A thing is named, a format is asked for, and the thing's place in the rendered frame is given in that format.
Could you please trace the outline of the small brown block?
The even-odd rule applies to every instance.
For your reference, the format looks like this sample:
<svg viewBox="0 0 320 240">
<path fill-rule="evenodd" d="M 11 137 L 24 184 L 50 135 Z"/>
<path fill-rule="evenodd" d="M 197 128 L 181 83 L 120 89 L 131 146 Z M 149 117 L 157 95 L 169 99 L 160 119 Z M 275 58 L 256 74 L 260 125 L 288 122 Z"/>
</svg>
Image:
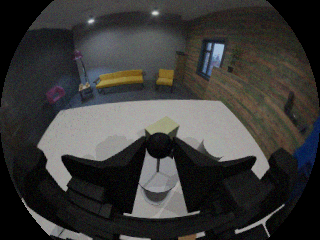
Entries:
<svg viewBox="0 0 320 240">
<path fill-rule="evenodd" d="M 196 236 L 196 233 L 195 235 L 179 236 L 179 240 L 196 240 Z"/>
</svg>

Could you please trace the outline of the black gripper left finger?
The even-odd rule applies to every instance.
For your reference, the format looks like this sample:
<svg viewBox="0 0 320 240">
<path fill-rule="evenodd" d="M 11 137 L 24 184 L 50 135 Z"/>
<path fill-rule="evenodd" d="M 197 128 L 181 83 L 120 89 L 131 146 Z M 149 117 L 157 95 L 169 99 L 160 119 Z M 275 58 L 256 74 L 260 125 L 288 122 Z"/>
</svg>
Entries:
<svg viewBox="0 0 320 240">
<path fill-rule="evenodd" d="M 143 171 L 147 153 L 145 141 L 147 137 L 141 136 L 129 144 L 129 147 L 104 161 L 81 159 L 72 155 L 61 156 L 61 161 L 68 169 L 69 175 L 108 189 L 120 207 L 123 207 L 124 213 L 132 215 L 140 173 Z"/>
</svg>

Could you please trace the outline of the grey cylinder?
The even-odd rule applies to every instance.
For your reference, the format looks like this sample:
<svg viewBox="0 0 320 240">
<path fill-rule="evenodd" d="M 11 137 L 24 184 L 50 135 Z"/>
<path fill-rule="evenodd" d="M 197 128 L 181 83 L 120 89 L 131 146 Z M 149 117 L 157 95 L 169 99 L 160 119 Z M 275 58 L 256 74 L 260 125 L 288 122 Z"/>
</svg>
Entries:
<svg viewBox="0 0 320 240">
<path fill-rule="evenodd" d="M 68 169 L 67 168 L 65 168 L 64 169 L 64 183 L 65 183 L 65 185 L 67 185 L 67 183 L 69 183 L 69 180 L 71 180 L 71 177 L 72 177 L 72 175 L 69 175 L 69 173 L 68 173 Z"/>
<path fill-rule="evenodd" d="M 201 141 L 196 151 L 204 153 L 205 156 L 211 157 L 213 160 L 220 160 L 221 157 L 227 153 L 227 144 L 217 135 L 207 135 L 205 139 Z"/>
</svg>

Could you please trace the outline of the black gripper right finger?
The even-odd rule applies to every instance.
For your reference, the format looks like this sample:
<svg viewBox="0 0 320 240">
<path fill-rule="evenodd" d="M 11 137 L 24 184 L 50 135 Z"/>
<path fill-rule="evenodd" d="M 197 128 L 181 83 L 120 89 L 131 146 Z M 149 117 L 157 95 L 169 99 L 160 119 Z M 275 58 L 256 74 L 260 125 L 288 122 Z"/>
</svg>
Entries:
<svg viewBox="0 0 320 240">
<path fill-rule="evenodd" d="M 179 137 L 173 137 L 172 155 L 188 213 L 199 212 L 199 205 L 208 199 L 221 180 L 235 176 L 245 169 L 252 169 L 252 165 L 256 163 L 256 156 L 229 161 L 213 160 L 189 147 L 189 144 Z"/>
</svg>

